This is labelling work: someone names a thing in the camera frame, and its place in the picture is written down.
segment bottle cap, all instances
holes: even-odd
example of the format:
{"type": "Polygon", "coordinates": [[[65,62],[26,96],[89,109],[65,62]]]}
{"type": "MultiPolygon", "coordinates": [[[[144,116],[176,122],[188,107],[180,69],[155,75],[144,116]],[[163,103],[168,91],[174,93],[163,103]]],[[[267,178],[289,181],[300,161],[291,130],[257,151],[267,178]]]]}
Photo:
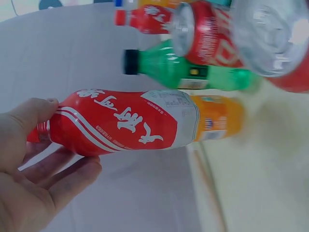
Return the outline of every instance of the bottle cap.
{"type": "Polygon", "coordinates": [[[125,50],[123,57],[124,74],[137,75],[139,73],[139,50],[125,50]]]}
{"type": "Polygon", "coordinates": [[[116,7],[122,6],[122,0],[115,0],[115,6],[116,7]]]}
{"type": "Polygon", "coordinates": [[[118,10],[115,13],[115,25],[124,26],[126,24],[126,11],[118,10]]]}
{"type": "Polygon", "coordinates": [[[234,69],[233,76],[237,82],[239,90],[245,90],[252,84],[252,72],[243,69],[234,69]]]}

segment finger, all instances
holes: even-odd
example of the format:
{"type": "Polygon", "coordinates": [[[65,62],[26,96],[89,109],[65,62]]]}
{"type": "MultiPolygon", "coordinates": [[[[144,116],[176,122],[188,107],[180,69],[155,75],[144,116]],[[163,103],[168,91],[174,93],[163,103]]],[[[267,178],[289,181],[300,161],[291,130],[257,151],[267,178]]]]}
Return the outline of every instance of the finger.
{"type": "Polygon", "coordinates": [[[62,210],[75,196],[92,184],[102,170],[98,159],[83,158],[80,162],[82,165],[76,163],[79,168],[72,168],[72,173],[63,176],[49,188],[56,212],[62,210]]]}
{"type": "Polygon", "coordinates": [[[51,141],[46,141],[44,143],[29,143],[29,142],[27,142],[26,155],[23,159],[23,162],[20,164],[20,166],[26,164],[30,159],[32,159],[36,155],[40,154],[44,150],[46,150],[46,148],[48,148],[51,143],[52,143],[51,141]]]}
{"type": "Polygon", "coordinates": [[[65,178],[66,176],[72,174],[76,170],[80,169],[84,165],[86,165],[89,162],[97,162],[100,163],[99,157],[84,157],[78,160],[76,163],[74,163],[72,166],[69,168],[57,173],[56,175],[50,177],[46,181],[43,181],[40,183],[40,187],[44,189],[50,189],[54,184],[58,183],[60,180],[65,178]]]}
{"type": "Polygon", "coordinates": [[[18,123],[27,136],[38,123],[49,120],[57,107],[57,99],[31,98],[7,114],[18,123]]]}
{"type": "Polygon", "coordinates": [[[62,147],[40,162],[24,169],[22,174],[32,183],[38,184],[56,174],[73,157],[73,152],[62,147]]]}

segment bottle neck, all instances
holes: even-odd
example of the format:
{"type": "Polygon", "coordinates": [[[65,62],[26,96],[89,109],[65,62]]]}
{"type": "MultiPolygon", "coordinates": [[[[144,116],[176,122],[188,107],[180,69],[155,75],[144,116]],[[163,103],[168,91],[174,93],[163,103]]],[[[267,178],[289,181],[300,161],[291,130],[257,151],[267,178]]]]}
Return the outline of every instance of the bottle neck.
{"type": "Polygon", "coordinates": [[[137,28],[139,27],[139,10],[128,11],[126,15],[126,23],[131,27],[137,28]]]}
{"type": "Polygon", "coordinates": [[[40,142],[51,141],[50,137],[50,122],[42,122],[37,125],[38,138],[40,142]]]}

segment barcode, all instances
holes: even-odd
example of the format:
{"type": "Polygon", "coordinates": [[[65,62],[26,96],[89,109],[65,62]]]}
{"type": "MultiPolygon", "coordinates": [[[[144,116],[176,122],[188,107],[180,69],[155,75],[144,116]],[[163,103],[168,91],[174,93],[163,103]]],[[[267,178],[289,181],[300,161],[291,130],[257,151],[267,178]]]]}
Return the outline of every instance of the barcode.
{"type": "Polygon", "coordinates": [[[225,130],[204,131],[200,140],[222,139],[225,136],[225,130]]]}
{"type": "Polygon", "coordinates": [[[207,80],[201,79],[182,79],[178,88],[182,89],[204,89],[207,85],[207,80]]]}

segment small red bottle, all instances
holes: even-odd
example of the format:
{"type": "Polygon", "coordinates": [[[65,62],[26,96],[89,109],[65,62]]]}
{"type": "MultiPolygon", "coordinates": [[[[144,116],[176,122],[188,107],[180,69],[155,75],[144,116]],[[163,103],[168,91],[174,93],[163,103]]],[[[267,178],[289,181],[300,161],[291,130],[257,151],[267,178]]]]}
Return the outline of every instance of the small red bottle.
{"type": "Polygon", "coordinates": [[[144,34],[168,34],[172,11],[157,5],[144,5],[133,11],[118,10],[115,24],[130,25],[144,34]]]}

